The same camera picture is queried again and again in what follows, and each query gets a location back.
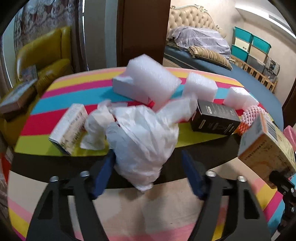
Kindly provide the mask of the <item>yellow cardboard carton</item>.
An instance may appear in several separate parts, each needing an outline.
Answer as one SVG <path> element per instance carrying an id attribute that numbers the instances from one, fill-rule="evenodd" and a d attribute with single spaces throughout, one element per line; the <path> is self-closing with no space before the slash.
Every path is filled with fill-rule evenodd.
<path id="1" fill-rule="evenodd" d="M 289 140 L 265 114 L 260 113 L 242 135 L 238 159 L 272 189 L 269 175 L 278 171 L 285 178 L 295 174 L 295 154 Z"/>

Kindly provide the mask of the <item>pink foam fruit net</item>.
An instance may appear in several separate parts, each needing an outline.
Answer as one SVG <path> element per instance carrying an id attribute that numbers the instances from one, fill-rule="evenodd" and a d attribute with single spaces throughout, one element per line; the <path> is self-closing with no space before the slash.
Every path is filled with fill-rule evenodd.
<path id="1" fill-rule="evenodd" d="M 253 105 L 243 112 L 243 114 L 240 117 L 241 123 L 236 129 L 235 133 L 238 135 L 243 135 L 252 125 L 252 123 L 255 121 L 256 117 L 260 114 L 263 114 L 265 117 L 267 117 L 268 120 L 272 120 L 270 115 L 260 106 Z"/>

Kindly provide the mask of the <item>small white medicine box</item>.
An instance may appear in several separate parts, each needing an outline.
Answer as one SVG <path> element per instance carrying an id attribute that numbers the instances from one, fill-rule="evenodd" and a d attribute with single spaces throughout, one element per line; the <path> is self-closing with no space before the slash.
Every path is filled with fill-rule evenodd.
<path id="1" fill-rule="evenodd" d="M 87 117 L 88 113 L 83 104 L 72 104 L 52 130 L 49 141 L 62 152 L 72 155 Z"/>

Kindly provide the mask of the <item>white tissue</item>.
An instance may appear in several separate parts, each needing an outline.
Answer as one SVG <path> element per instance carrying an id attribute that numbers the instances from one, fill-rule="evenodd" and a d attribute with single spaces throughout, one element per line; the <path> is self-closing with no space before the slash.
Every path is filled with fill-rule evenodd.
<path id="1" fill-rule="evenodd" d="M 97 108 L 88 114 L 84 123 L 86 134 L 80 142 L 80 148 L 86 150 L 103 150 L 105 148 L 106 129 L 110 123 L 115 122 L 109 111 L 111 100 L 100 102 Z"/>

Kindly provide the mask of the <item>white foam block L-shaped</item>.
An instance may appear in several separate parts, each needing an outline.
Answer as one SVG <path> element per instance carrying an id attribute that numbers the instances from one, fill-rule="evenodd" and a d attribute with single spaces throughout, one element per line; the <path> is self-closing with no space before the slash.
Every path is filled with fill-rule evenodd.
<path id="1" fill-rule="evenodd" d="M 243 87 L 230 87 L 223 104 L 235 110 L 259 105 L 259 102 Z"/>

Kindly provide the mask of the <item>black product box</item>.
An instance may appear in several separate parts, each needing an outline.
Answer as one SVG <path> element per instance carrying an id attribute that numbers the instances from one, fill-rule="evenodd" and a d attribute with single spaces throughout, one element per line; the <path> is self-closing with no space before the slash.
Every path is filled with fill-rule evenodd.
<path id="1" fill-rule="evenodd" d="M 197 109 L 190 123 L 194 132 L 228 136 L 238 128 L 241 121 L 235 109 L 198 99 Z"/>

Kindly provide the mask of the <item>white plastic bag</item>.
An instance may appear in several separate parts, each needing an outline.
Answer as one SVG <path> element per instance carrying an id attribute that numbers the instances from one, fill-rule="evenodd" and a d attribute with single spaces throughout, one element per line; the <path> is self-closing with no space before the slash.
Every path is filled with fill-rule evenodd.
<path id="1" fill-rule="evenodd" d="M 116 155 L 116 171 L 141 192 L 150 190 L 178 142 L 178 123 L 188 121 L 197 104 L 196 96 L 188 95 L 158 112 L 145 105 L 113 108 L 116 121 L 108 125 L 106 137 Z"/>

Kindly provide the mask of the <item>white foam block tall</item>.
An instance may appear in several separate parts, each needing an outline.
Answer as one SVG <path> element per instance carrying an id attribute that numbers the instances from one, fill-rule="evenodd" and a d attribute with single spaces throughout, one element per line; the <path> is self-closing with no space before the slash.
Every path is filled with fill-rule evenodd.
<path id="1" fill-rule="evenodd" d="M 129 60 L 126 73 L 154 102 L 152 109 L 155 112 L 168 102 L 182 83 L 164 66 L 145 54 Z"/>

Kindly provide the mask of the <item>pink-lined trash bin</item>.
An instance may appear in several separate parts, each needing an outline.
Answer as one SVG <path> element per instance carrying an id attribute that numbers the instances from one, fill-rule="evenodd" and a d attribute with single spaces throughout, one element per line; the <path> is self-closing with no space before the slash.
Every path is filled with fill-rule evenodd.
<path id="1" fill-rule="evenodd" d="M 284 136 L 288 139 L 288 141 L 291 143 L 293 150 L 296 151 L 296 132 L 291 126 L 287 126 L 283 130 Z"/>

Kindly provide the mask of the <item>striped colourful tablecloth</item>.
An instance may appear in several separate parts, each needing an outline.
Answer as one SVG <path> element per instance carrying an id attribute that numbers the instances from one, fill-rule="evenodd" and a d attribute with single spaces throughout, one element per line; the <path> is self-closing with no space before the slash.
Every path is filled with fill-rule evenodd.
<path id="1" fill-rule="evenodd" d="M 187 240 L 203 203 L 187 181 L 182 165 L 183 151 L 208 169 L 235 164 L 240 174 L 249 179 L 268 231 L 273 232 L 283 210 L 281 195 L 237 160 L 237 135 L 194 132 L 189 123 L 180 123 L 178 142 L 165 163 L 161 159 L 164 151 L 161 143 L 156 144 L 155 152 L 140 147 L 150 139 L 148 133 L 136 140 L 115 136 L 112 149 L 116 160 L 123 154 L 128 161 L 149 157 L 154 164 L 159 164 L 159 178 L 146 192 L 138 191 L 105 162 L 108 147 L 92 151 L 75 146 L 73 153 L 67 155 L 49 141 L 55 125 L 74 103 L 83 104 L 88 112 L 106 99 L 115 104 L 125 102 L 129 110 L 139 108 L 138 102 L 112 90 L 112 78 L 122 72 L 123 68 L 110 68 L 59 78 L 36 102 L 16 142 L 8 180 L 9 217 L 20 239 L 27 238 L 36 205 L 51 177 L 75 178 L 99 164 L 101 173 L 97 183 L 103 192 L 93 205 L 110 240 Z"/>

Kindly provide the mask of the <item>houndstooth bag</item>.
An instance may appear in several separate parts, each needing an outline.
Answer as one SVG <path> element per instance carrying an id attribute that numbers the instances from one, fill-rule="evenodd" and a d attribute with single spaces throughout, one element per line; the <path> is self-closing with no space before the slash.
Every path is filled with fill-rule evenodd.
<path id="1" fill-rule="evenodd" d="M 278 75 L 280 72 L 280 65 L 270 57 L 266 58 L 265 67 L 274 75 Z"/>

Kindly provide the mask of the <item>flat game box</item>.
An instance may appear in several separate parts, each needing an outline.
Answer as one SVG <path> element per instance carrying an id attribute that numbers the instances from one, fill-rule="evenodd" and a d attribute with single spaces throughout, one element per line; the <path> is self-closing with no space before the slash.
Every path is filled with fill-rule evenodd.
<path id="1" fill-rule="evenodd" d="M 37 79 L 21 82 L 1 101 L 1 113 L 10 113 L 21 109 L 35 92 Z"/>

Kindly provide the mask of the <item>teal storage bin top-right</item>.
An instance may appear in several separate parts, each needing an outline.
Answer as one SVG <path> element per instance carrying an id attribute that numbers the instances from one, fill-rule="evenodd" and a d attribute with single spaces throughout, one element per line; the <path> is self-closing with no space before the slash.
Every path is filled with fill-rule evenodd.
<path id="1" fill-rule="evenodd" d="M 269 42 L 256 35 L 253 36 L 252 45 L 266 54 L 268 54 L 271 49 L 271 44 L 269 44 Z"/>

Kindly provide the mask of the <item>teal storage bin lower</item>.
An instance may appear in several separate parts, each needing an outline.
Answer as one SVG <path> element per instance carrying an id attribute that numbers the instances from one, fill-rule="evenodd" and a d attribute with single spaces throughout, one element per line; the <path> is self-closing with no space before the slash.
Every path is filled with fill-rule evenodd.
<path id="1" fill-rule="evenodd" d="M 232 45 L 231 54 L 244 62 L 247 61 L 247 58 L 249 55 L 249 53 L 247 51 L 243 50 L 242 48 L 240 48 L 236 45 Z"/>

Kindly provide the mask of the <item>beige storage drawer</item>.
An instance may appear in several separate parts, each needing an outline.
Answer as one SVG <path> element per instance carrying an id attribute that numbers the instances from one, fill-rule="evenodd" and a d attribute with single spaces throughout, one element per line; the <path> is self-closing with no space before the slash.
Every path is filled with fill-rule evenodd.
<path id="1" fill-rule="evenodd" d="M 239 38 L 235 38 L 234 45 L 237 46 L 237 47 L 240 47 L 244 51 L 249 52 L 249 49 L 250 49 L 250 43 L 249 42 L 246 42 L 246 41 L 244 41 L 242 39 L 239 39 Z"/>

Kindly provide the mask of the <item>small upright picture box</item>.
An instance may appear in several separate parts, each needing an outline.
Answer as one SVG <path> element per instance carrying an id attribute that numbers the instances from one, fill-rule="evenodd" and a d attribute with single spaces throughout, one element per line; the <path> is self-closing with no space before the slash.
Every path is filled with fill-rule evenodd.
<path id="1" fill-rule="evenodd" d="M 32 81 L 38 79 L 38 73 L 36 65 L 29 66 L 22 70 L 22 80 L 23 81 Z"/>

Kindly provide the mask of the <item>teal storage bin top-left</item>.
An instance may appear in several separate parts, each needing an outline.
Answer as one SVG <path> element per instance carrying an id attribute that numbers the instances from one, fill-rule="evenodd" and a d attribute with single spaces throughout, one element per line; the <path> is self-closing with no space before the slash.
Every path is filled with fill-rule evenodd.
<path id="1" fill-rule="evenodd" d="M 244 30 L 240 27 L 234 27 L 234 35 L 236 38 L 239 38 L 241 40 L 244 40 L 245 42 L 252 43 L 253 40 L 253 34 L 248 32 L 247 30 Z"/>

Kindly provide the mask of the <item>gold striped pillow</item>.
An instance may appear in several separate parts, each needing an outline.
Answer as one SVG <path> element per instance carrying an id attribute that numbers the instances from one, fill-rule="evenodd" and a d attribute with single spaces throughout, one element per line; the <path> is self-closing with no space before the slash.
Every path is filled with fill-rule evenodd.
<path id="1" fill-rule="evenodd" d="M 232 70 L 229 60 L 221 54 L 198 46 L 190 46 L 188 52 L 193 58 L 201 59 L 209 63 L 213 63 L 228 70 Z"/>

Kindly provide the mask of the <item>lilac striped duvet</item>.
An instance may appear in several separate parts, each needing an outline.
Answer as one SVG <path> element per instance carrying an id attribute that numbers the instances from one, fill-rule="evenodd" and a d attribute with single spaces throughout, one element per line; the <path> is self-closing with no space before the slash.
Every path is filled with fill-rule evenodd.
<path id="1" fill-rule="evenodd" d="M 190 46 L 202 47 L 229 59 L 231 49 L 227 41 L 218 31 L 208 28 L 181 26 L 168 33 L 168 40 L 173 40 L 181 50 L 189 50 Z"/>

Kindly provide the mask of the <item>beige tufted headboard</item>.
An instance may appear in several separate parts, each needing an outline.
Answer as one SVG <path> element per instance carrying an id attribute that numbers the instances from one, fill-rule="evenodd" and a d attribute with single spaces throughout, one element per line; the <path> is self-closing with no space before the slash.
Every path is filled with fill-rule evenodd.
<path id="1" fill-rule="evenodd" d="M 167 34 L 180 26 L 189 26 L 194 28 L 207 28 L 220 33 L 226 38 L 225 31 L 214 23 L 214 20 L 203 6 L 196 4 L 187 6 L 171 6 L 169 13 Z"/>

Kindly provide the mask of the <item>beige lace curtain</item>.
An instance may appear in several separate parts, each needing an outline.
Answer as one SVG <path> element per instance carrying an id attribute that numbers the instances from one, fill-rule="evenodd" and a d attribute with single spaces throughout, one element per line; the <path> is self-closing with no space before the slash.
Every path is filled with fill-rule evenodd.
<path id="1" fill-rule="evenodd" d="M 28 1 L 15 15 L 14 48 L 18 51 L 38 37 L 56 29 L 71 27 L 72 66 L 81 70 L 78 37 L 79 1 Z"/>

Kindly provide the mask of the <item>dark wooden door panel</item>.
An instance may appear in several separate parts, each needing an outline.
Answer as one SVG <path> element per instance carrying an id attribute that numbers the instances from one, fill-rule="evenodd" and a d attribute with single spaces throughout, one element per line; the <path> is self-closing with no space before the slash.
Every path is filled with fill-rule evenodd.
<path id="1" fill-rule="evenodd" d="M 118 1 L 116 23 L 117 66 L 146 54 L 163 63 L 170 0 Z"/>

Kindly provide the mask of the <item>wooden crib rail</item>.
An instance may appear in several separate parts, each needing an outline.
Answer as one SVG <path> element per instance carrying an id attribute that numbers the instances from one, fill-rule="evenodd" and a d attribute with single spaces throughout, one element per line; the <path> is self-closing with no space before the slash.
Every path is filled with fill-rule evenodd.
<path id="1" fill-rule="evenodd" d="M 249 75 L 253 76 L 255 79 L 257 79 L 261 84 L 263 84 L 270 92 L 274 93 L 275 87 L 277 85 L 277 80 L 273 83 L 269 80 L 269 78 L 262 73 L 259 73 L 258 70 L 254 69 L 250 65 L 248 65 L 246 62 L 240 60 L 239 58 L 235 57 L 234 55 L 231 55 L 231 58 L 229 59 L 230 62 L 232 62 L 237 67 L 243 69 L 245 72 L 247 72 Z"/>

